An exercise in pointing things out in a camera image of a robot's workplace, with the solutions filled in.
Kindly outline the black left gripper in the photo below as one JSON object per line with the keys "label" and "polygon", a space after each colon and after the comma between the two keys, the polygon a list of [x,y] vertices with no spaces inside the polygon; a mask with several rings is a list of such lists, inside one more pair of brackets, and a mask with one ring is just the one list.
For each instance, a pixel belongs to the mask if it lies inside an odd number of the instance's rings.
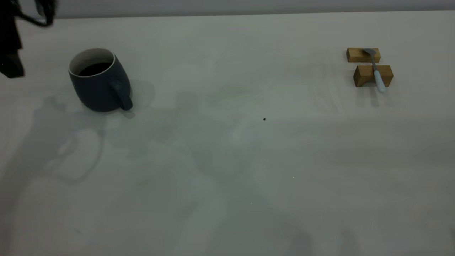
{"label": "black left gripper", "polygon": [[17,0],[0,1],[0,72],[7,78],[25,76],[18,56],[22,44],[16,27],[16,16],[20,10]]}

